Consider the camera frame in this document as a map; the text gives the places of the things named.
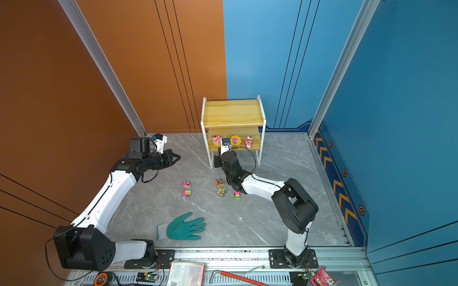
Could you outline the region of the pink bear toy yellow base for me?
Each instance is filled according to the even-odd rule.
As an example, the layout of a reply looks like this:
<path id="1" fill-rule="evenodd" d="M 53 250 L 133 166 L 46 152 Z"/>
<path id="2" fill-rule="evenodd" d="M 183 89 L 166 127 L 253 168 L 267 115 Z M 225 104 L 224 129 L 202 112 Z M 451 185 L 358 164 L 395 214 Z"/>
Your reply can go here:
<path id="1" fill-rule="evenodd" d="M 213 135 L 211 137 L 211 141 L 213 145 L 217 145 L 217 146 L 221 145 L 221 137 L 219 135 Z"/>

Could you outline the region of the orange toy car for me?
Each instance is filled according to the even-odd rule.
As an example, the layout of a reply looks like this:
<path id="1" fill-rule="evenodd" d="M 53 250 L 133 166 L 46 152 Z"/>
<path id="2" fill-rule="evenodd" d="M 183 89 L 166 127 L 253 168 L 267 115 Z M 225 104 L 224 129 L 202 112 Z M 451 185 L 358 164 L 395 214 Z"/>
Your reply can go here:
<path id="1" fill-rule="evenodd" d="M 217 179 L 215 181 L 215 184 L 216 184 L 217 188 L 224 187 L 225 186 L 225 181 L 224 181 L 224 179 Z"/>

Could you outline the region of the pink yellow flower toy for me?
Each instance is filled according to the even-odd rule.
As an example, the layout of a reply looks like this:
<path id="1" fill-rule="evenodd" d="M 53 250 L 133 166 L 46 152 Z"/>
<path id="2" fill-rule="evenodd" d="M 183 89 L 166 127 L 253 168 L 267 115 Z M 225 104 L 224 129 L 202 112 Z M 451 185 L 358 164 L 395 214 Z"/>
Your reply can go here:
<path id="1" fill-rule="evenodd" d="M 230 144 L 233 148 L 237 148 L 238 146 L 241 145 L 241 143 L 242 143 L 242 139 L 238 135 L 234 135 L 230 138 Z"/>

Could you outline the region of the green orange toy truck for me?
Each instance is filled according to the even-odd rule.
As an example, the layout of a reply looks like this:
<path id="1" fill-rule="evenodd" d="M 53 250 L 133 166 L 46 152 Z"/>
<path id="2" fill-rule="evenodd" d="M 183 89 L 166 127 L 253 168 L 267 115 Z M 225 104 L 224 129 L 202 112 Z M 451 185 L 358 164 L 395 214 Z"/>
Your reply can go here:
<path id="1" fill-rule="evenodd" d="M 225 197 L 225 195 L 227 194 L 227 188 L 226 187 L 218 188 L 217 194 L 220 197 Z"/>

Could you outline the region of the pink strawberry bear toy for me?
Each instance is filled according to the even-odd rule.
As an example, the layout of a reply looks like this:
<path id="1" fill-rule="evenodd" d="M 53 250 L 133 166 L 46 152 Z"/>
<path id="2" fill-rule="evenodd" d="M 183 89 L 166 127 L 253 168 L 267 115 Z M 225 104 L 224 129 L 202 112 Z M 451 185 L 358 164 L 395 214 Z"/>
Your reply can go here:
<path id="1" fill-rule="evenodd" d="M 253 147 L 253 138 L 252 138 L 252 136 L 248 136 L 248 137 L 245 138 L 244 146 L 247 149 L 251 149 Z"/>

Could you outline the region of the pink green toy vehicle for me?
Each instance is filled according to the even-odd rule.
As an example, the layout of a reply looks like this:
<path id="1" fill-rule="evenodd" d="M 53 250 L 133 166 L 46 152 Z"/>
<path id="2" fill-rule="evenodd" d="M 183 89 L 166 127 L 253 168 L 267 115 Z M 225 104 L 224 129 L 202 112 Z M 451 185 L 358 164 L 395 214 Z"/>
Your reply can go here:
<path id="1" fill-rule="evenodd" d="M 235 192 L 234 192 L 234 199 L 235 199 L 236 201 L 241 201 L 242 198 L 241 198 L 240 192 L 238 192 L 238 191 L 235 191 Z"/>

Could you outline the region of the yellow wooden two-tier shelf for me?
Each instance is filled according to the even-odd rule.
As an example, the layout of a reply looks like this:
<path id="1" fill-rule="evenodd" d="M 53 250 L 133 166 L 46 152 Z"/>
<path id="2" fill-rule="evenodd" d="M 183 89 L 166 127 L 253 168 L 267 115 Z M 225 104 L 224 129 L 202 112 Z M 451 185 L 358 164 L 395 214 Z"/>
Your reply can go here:
<path id="1" fill-rule="evenodd" d="M 217 155 L 218 146 L 212 137 L 231 138 L 241 137 L 241 146 L 246 149 L 246 137 L 252 137 L 252 147 L 249 149 L 256 154 L 257 165 L 261 164 L 264 147 L 267 118 L 260 96 L 254 100 L 218 100 L 203 99 L 200 126 L 210 168 Z"/>

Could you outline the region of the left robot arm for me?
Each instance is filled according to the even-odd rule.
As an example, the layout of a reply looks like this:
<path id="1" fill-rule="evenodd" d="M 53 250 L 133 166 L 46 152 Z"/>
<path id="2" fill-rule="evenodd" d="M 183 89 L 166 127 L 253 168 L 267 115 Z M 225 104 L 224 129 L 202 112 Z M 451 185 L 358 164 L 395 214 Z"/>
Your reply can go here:
<path id="1" fill-rule="evenodd" d="M 129 262 L 152 266 L 157 252 L 152 240 L 113 242 L 106 237 L 109 223 L 129 190 L 145 182 L 149 170 L 173 166 L 180 156 L 165 149 L 162 134 L 133 138 L 130 149 L 111 168 L 107 181 L 87 208 L 69 225 L 59 227 L 52 240 L 64 269 L 105 271 L 109 266 Z"/>

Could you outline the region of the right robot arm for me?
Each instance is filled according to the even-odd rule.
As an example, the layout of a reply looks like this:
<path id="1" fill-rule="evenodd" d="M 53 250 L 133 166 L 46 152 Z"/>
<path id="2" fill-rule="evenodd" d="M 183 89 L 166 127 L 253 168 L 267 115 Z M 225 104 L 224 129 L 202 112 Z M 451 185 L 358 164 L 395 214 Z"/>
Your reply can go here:
<path id="1" fill-rule="evenodd" d="M 215 156 L 213 165 L 223 170 L 226 182 L 235 192 L 256 195 L 274 203 L 288 233 L 282 260 L 272 256 L 272 268 L 284 265 L 290 268 L 318 268 L 316 253 L 308 246 L 307 238 L 319 208 L 297 180 L 290 178 L 282 182 L 256 176 L 241 167 L 235 151 Z"/>

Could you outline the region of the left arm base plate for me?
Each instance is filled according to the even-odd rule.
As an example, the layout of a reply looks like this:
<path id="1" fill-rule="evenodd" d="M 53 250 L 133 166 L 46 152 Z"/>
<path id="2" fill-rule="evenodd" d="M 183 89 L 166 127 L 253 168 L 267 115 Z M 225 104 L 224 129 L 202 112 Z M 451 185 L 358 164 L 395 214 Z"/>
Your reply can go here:
<path id="1" fill-rule="evenodd" d="M 125 269 L 169 269 L 175 259 L 175 250 L 159 249 L 146 254 L 141 259 L 128 260 L 124 264 Z"/>

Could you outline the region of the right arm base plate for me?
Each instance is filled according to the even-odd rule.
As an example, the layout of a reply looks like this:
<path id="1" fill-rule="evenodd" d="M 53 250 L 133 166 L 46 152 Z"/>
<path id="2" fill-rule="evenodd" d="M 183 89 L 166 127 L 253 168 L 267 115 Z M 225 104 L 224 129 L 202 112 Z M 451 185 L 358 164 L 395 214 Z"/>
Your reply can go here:
<path id="1" fill-rule="evenodd" d="M 288 249 L 270 249 L 268 255 L 272 269 L 319 268 L 316 252 L 310 248 L 306 248 L 299 256 L 295 256 Z"/>

